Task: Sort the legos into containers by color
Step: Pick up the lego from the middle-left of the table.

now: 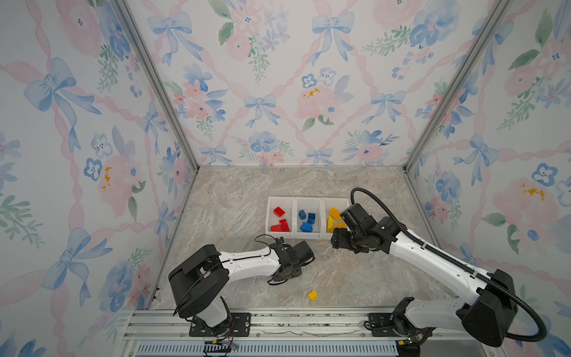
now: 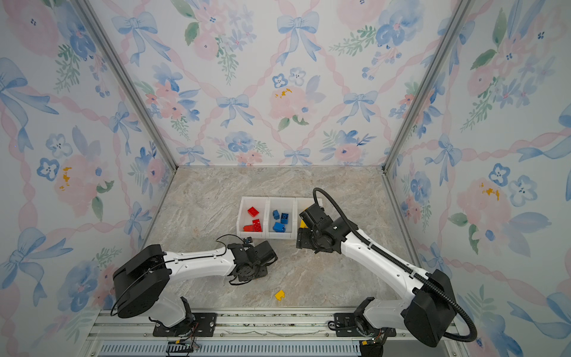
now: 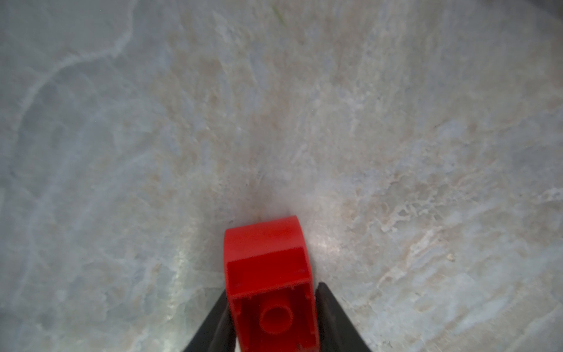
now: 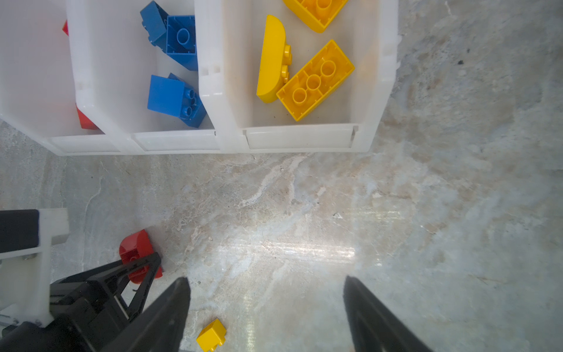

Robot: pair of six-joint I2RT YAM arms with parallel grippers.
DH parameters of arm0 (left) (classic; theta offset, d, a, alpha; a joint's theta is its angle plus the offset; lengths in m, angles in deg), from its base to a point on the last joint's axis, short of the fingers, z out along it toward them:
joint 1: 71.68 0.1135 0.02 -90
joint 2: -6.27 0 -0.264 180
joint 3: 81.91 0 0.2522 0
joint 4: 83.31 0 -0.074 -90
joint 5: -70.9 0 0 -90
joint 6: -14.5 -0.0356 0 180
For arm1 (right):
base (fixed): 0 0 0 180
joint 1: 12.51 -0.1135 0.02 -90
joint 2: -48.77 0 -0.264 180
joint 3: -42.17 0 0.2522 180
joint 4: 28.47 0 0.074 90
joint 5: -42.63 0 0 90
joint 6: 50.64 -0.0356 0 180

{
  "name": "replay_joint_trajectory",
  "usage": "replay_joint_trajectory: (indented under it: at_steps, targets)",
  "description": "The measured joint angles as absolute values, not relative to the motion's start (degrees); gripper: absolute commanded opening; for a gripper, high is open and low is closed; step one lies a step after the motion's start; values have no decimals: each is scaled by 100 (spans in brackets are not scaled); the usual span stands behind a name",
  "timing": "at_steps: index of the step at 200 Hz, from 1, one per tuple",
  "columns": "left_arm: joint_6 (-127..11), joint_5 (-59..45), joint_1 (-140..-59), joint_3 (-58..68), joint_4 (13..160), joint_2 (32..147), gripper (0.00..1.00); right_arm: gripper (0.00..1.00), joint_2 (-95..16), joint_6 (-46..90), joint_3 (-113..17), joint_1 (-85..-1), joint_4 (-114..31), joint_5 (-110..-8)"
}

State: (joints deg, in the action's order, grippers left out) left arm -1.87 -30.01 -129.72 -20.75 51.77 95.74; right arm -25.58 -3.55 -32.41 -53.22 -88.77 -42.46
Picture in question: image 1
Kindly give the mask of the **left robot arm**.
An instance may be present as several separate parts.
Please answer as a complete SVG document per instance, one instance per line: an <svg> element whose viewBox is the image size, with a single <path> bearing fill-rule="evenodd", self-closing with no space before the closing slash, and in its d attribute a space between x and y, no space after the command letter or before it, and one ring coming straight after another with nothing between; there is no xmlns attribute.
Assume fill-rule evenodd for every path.
<svg viewBox="0 0 571 357"><path fill-rule="evenodd" d="M300 277L302 268L315 260L305 241L292 246L275 238L264 246L257 251L231 253L205 245L169 273L176 303L173 314L191 323L191 335L226 337L239 327L242 318L232 315L221 296L227 284L268 277L268 285L278 286Z"/></svg>

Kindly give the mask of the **yellow long lego brick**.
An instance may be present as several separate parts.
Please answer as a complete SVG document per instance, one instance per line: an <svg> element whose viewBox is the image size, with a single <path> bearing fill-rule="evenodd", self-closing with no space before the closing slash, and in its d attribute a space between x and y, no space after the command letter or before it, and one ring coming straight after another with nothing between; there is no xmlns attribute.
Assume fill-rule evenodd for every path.
<svg viewBox="0 0 571 357"><path fill-rule="evenodd" d="M348 230L348 227L346 226L345 223L339 223L335 226L332 227L332 231L335 231L336 229L346 229Z"/></svg>
<svg viewBox="0 0 571 357"><path fill-rule="evenodd" d="M341 213L337 208L331 208L329 210L329 215L336 222L340 222L342 220Z"/></svg>

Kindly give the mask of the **yellow curved lego brick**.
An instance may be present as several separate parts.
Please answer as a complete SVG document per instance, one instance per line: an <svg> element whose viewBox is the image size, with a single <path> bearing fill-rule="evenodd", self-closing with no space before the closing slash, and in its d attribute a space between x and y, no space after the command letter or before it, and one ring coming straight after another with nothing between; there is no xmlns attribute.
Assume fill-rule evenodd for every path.
<svg viewBox="0 0 571 357"><path fill-rule="evenodd" d="M335 219L333 217L328 217L327 220L327 233L332 233L335 227Z"/></svg>

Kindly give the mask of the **blue square lego brick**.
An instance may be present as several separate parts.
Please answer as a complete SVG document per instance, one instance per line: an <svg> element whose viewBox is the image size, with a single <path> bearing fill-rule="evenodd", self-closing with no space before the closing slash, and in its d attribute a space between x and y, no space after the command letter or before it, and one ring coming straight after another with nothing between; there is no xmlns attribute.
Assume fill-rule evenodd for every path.
<svg viewBox="0 0 571 357"><path fill-rule="evenodd" d="M308 222L303 222L300 226L300 231L303 233L312 233L313 232L313 224Z"/></svg>

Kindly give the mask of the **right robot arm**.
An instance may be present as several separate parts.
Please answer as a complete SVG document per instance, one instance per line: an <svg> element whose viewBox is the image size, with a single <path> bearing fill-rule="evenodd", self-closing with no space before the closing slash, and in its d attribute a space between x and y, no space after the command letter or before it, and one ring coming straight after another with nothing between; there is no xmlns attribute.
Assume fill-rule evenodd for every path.
<svg viewBox="0 0 571 357"><path fill-rule="evenodd" d="M422 339L444 328L464 331L491 347L502 345L517 305L493 285L511 292L513 281L507 274L488 273L458 261L390 217L374 219L359 204L351 205L340 216L345 228L334 230L334 248L356 254L382 251L413 264L454 293L450 300L404 297L389 318L369 321L371 330L392 330L399 336Z"/></svg>

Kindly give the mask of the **small yellow lego brick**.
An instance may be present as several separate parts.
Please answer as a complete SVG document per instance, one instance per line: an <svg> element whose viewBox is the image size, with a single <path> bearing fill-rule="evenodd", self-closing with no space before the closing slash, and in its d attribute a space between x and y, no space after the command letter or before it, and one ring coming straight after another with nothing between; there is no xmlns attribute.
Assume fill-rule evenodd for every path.
<svg viewBox="0 0 571 357"><path fill-rule="evenodd" d="M308 294L308 298L309 300L314 301L316 298L318 298L318 293L313 290Z"/></svg>

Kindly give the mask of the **red long lego brick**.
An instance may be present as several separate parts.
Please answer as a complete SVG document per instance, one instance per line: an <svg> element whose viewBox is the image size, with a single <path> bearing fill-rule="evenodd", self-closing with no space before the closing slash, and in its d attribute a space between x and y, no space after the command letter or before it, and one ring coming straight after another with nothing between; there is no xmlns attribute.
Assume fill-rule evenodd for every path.
<svg viewBox="0 0 571 357"><path fill-rule="evenodd" d="M280 230L282 232L290 232L290 227L286 219L280 221Z"/></svg>

